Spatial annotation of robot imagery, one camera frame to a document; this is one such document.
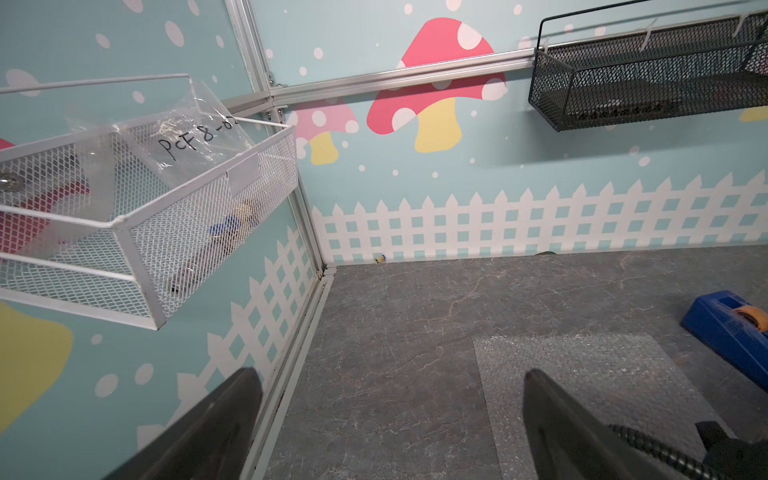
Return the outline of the blue tape dispenser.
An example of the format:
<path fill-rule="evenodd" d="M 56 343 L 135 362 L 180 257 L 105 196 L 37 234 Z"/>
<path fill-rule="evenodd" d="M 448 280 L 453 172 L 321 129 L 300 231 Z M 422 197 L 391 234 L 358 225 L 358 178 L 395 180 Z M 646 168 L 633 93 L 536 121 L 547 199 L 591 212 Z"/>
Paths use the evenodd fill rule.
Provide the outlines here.
<path fill-rule="evenodd" d="M 697 297 L 682 327 L 767 391 L 767 313 L 730 290 Z"/>

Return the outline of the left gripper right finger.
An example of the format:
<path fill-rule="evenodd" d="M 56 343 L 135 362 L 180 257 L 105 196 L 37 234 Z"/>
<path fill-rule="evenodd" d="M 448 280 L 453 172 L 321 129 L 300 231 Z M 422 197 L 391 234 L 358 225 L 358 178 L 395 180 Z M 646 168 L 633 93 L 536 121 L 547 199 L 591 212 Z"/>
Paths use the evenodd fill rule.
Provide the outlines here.
<path fill-rule="evenodd" d="M 525 374 L 523 421 L 540 479 L 666 479 L 545 372 Z"/>

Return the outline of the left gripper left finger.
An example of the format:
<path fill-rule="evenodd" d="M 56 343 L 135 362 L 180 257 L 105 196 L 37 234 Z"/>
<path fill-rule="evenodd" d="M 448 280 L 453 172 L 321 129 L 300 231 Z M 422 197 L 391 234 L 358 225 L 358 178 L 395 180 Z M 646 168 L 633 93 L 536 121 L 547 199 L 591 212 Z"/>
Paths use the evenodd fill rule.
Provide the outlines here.
<path fill-rule="evenodd" d="M 240 368 L 109 479 L 238 479 L 263 397 L 255 369 Z"/>

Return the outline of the clear bubble wrap sheet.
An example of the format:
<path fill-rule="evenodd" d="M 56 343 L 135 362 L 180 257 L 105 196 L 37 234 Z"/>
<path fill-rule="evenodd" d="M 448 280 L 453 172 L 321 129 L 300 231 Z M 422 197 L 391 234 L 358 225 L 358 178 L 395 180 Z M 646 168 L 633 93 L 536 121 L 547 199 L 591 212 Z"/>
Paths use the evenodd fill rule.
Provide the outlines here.
<path fill-rule="evenodd" d="M 702 459 L 695 428 L 720 415 L 648 335 L 492 336 L 473 340 L 503 478 L 533 479 L 524 377 L 544 371 L 604 424 L 643 431 Z"/>

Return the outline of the black box in basket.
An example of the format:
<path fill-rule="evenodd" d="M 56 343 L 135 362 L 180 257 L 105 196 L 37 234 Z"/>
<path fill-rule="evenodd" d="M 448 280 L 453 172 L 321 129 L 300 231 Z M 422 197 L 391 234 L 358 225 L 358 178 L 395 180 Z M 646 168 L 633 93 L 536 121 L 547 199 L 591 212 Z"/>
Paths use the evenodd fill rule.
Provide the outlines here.
<path fill-rule="evenodd" d="M 645 80 L 573 87 L 565 105 L 576 121 L 629 118 L 675 111 L 683 101 L 673 88 Z"/>

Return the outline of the clear plastic bag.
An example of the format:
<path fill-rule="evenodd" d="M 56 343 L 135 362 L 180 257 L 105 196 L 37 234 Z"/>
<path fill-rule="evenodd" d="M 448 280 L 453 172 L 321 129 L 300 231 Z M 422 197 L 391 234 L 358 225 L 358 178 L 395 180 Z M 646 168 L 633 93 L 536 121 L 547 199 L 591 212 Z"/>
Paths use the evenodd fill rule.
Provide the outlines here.
<path fill-rule="evenodd" d="M 117 255 L 112 222 L 256 144 L 204 83 L 130 115 L 92 104 L 106 89 L 53 89 L 63 116 L 21 120 L 29 138 L 1 152 L 2 253 Z"/>

